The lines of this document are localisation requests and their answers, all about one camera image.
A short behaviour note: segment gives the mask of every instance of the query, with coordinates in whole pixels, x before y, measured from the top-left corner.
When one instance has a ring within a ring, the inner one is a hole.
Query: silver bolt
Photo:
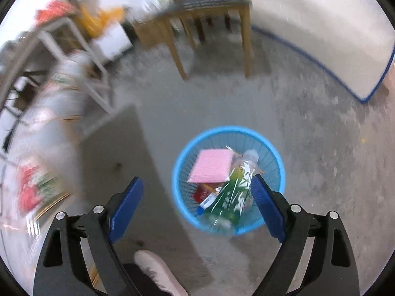
[[[102,213],[104,210],[104,207],[102,205],[98,205],[95,208],[93,208],[94,213]]]
[[[291,205],[291,210],[294,213],[300,213],[302,211],[302,208],[299,205]]]
[[[335,212],[335,211],[331,211],[331,212],[329,213],[329,216],[330,216],[332,219],[338,219],[338,218],[339,218],[338,213]]]
[[[60,213],[57,213],[56,214],[56,219],[58,219],[58,220],[60,220],[60,219],[63,219],[64,218],[64,212],[60,212]]]

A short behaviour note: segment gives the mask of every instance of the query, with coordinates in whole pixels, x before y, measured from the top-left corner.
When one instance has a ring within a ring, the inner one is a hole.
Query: pink object
[[[197,184],[225,182],[229,177],[233,152],[229,149],[206,149],[200,151],[188,182]]]

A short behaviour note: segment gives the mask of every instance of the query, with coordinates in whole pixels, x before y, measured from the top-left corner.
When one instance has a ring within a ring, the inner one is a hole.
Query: black pants
[[[136,264],[124,264],[123,266],[142,296],[171,296],[171,294],[160,290],[152,279],[144,274]]]

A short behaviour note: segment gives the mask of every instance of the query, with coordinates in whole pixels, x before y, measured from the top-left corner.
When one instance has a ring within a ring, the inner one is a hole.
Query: basket rim
[[[267,148],[272,152],[272,154],[274,155],[274,157],[277,161],[277,164],[278,164],[278,168],[280,171],[280,189],[278,192],[280,192],[281,194],[284,194],[284,191],[285,191],[286,174],[285,174],[285,168],[284,168],[284,164],[282,162],[281,156],[280,156],[279,152],[277,151],[277,149],[270,143],[270,141],[268,141],[268,139],[266,139],[260,133],[254,131],[252,129],[246,128],[246,127],[228,125],[228,126],[221,126],[221,127],[212,128],[212,129],[206,130],[206,131],[198,134],[195,138],[193,138],[192,140],[190,140],[188,142],[188,144],[184,147],[184,149],[181,151],[181,153],[177,157],[176,163],[174,164],[174,168],[173,168],[173,174],[171,177],[171,191],[173,194],[174,201],[175,201],[176,205],[178,206],[178,210],[181,212],[181,214],[184,216],[184,218],[190,224],[195,226],[197,229],[203,230],[205,232],[207,232],[207,228],[205,226],[203,226],[200,223],[200,221],[198,221],[198,219],[195,216],[193,216],[185,206],[185,203],[181,197],[178,175],[180,173],[181,166],[184,164],[184,161],[185,161],[187,155],[196,146],[196,144],[201,142],[203,139],[208,138],[209,136],[212,136],[214,134],[226,133],[226,132],[245,133],[245,134],[248,134],[248,135],[256,138],[257,140],[261,141],[262,143],[264,143],[267,146]],[[252,230],[260,227],[264,223],[265,223],[265,221],[263,220],[263,218],[260,218],[248,226],[239,228],[236,231],[236,236],[243,235],[249,231],[252,231]]]

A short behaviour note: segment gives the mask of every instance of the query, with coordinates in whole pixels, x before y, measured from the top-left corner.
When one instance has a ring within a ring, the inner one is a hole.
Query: person's foot
[[[172,296],[188,296],[186,290],[175,279],[169,267],[158,255],[148,250],[139,250],[134,253],[134,263],[162,291],[170,293]]]

